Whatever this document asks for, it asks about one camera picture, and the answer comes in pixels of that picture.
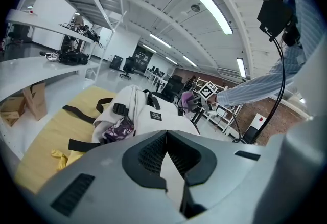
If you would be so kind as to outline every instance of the person's hand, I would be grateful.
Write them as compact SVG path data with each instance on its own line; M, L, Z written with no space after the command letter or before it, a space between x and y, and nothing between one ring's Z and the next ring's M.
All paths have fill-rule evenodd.
M216 94L213 94L210 98L208 98L207 103L215 104L216 103Z

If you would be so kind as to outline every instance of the yellow mat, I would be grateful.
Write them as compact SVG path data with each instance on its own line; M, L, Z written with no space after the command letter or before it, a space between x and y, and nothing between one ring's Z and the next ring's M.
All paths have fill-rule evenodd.
M91 86L77 95L68 105L77 107L84 114L96 118L99 99L114 98L116 93ZM91 142L94 126L77 118L72 113L60 110L37 135L21 162L15 175L15 182L33 193L56 172L58 159L51 157L51 150L58 149L67 156L69 139Z

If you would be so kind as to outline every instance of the person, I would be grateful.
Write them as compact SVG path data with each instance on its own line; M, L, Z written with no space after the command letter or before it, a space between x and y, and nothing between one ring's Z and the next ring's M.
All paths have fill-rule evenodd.
M300 44L284 51L286 86L312 55L326 33L326 23L314 0L283 0L297 17L296 27L300 33ZM236 106L268 98L279 92L282 83L282 64L279 60L264 76L251 79L234 88L212 96L210 103L221 106Z
M193 75L191 79L189 79L185 84L184 84L184 90L185 91L192 91L195 88L195 83L196 83L196 76Z

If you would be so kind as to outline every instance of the fluorescent light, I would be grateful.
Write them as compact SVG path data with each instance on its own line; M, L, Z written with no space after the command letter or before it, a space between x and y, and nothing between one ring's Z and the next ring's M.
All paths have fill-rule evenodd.
M233 30L231 29L228 21L226 20L225 16L220 11L216 3L213 0L200 0L200 1L205 5L208 11L210 11L210 13L214 16L214 18L216 19L216 21L218 22L224 33L226 35L232 34Z
M186 58L185 56L183 56L184 59L186 59L189 63L191 63L193 66L196 66L193 62L191 62L188 58Z
M167 57L166 57L166 59L173 62L175 65L177 65L177 63L174 60L171 60L170 58L167 58Z
M147 48L148 50L153 51L154 53L157 53L155 50L153 50L152 48L148 47L147 45L143 45L143 47Z
M160 38L156 37L153 34L150 34L150 37L153 37L154 39L158 40L159 42L161 42L162 44L164 44L168 48L171 48L172 47L172 46L168 45L166 42L164 42L163 40L161 40Z
M237 64L239 65L241 76L246 78L243 58L237 58Z

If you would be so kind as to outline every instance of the office chair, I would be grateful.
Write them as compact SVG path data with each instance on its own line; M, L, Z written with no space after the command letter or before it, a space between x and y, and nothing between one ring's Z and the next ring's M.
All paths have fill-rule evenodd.
M128 57L125 61L125 65L123 67L123 70L126 72L126 74L119 74L121 78L126 77L128 80L132 79L130 76L128 76L129 73L134 73L134 58Z
M167 85L161 93L153 92L152 94L172 103L175 96L180 92L183 86L184 84L182 83L182 77L174 75L168 80Z

